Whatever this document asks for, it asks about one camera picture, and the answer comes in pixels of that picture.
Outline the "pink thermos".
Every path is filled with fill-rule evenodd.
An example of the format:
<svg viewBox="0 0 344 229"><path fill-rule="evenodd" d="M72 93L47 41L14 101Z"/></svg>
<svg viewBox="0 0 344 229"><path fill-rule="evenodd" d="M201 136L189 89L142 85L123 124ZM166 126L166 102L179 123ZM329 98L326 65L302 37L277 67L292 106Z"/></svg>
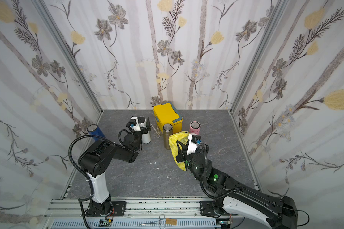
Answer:
<svg viewBox="0 0 344 229"><path fill-rule="evenodd" d="M190 123L189 133L199 135L200 128L201 128L201 124L197 121L193 121Z"/></svg>

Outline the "blue thermos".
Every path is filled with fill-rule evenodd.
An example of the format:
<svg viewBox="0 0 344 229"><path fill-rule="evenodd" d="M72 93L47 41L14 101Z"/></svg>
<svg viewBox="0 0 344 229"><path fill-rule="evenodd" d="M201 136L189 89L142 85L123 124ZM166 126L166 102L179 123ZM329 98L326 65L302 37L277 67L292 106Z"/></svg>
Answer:
<svg viewBox="0 0 344 229"><path fill-rule="evenodd" d="M101 131L101 129L99 128L98 125L96 124L91 124L87 127L87 132L90 135L96 135L102 138L106 138L105 135L103 134L103 132Z"/></svg>

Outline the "gold thermos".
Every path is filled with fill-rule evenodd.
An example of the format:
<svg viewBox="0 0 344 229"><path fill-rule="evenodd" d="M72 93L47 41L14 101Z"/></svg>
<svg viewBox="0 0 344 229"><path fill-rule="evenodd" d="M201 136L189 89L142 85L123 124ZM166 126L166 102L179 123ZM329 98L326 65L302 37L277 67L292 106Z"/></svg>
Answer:
<svg viewBox="0 0 344 229"><path fill-rule="evenodd" d="M165 124L162 127L164 148L170 150L169 137L173 134L173 126Z"/></svg>

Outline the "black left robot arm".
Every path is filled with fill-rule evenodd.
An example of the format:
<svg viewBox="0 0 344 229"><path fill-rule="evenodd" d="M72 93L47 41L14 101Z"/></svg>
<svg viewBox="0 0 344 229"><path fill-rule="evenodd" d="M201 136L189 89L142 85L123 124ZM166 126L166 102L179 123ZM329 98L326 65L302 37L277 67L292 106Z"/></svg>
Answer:
<svg viewBox="0 0 344 229"><path fill-rule="evenodd" d="M114 217L123 216L125 202L112 203L110 192L106 184L106 170L111 161L121 160L133 163L142 145L151 141L152 128L150 119L145 117L132 117L126 124L126 129L118 134L119 144L112 142L103 135L84 135L75 139L69 146L68 157L74 168L79 171L89 183L91 194L88 198L80 198L82 217ZM72 156L74 145L83 138L93 138L93 143L77 162Z"/></svg>

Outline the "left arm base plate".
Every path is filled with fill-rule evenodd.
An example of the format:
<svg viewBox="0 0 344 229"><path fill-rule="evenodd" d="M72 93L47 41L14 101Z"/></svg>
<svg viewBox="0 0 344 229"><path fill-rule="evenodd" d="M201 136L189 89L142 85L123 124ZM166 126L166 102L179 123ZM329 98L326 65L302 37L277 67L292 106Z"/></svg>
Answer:
<svg viewBox="0 0 344 229"><path fill-rule="evenodd" d="M85 211L87 217L123 217L126 209L125 201L105 202L103 204L90 202Z"/></svg>

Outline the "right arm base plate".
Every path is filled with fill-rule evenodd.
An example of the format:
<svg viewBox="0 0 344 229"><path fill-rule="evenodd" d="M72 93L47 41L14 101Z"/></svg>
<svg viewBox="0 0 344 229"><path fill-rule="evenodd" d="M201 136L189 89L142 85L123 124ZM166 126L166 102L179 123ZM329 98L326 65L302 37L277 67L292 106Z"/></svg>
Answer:
<svg viewBox="0 0 344 229"><path fill-rule="evenodd" d="M212 218L237 216L237 214L227 213L223 209L222 199L200 201L200 214L202 216L212 217Z"/></svg>

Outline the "white thermos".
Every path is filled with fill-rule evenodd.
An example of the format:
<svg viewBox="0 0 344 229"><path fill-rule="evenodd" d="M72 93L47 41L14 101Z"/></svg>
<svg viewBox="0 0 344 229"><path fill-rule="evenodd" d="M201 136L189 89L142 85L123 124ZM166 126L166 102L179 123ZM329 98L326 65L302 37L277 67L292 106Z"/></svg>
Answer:
<svg viewBox="0 0 344 229"><path fill-rule="evenodd" d="M149 144L151 142L151 135L150 132L148 132L145 128L145 121L146 121L146 117L140 116L138 117L138 122L141 128L141 132L142 132L142 143L143 144Z"/></svg>

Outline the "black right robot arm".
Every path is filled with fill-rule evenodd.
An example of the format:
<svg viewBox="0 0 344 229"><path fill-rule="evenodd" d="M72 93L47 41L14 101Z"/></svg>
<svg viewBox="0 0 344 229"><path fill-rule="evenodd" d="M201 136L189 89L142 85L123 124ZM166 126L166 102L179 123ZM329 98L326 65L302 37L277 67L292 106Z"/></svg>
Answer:
<svg viewBox="0 0 344 229"><path fill-rule="evenodd" d="M254 220L269 229L297 229L299 213L288 196L281 198L250 188L228 174L214 168L207 157L208 146L198 144L188 153L192 142L177 141L177 162L183 162L199 182L204 194L212 199L213 210L221 214L238 215Z"/></svg>

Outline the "yellow grey cleaning cloth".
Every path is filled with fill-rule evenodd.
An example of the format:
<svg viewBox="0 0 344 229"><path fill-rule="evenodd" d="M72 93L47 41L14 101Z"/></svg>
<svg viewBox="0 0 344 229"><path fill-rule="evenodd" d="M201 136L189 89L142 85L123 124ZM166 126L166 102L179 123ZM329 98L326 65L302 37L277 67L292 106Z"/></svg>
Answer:
<svg viewBox="0 0 344 229"><path fill-rule="evenodd" d="M172 156L174 158L176 165L182 171L186 171L186 166L184 162L177 162L176 156L178 156L178 152L179 152L178 150L181 149L181 147L178 146L177 141L185 145L188 141L189 134L190 133L187 131L182 131L182 132L172 134L171 136L169 136L169 146L170 146Z"/></svg>

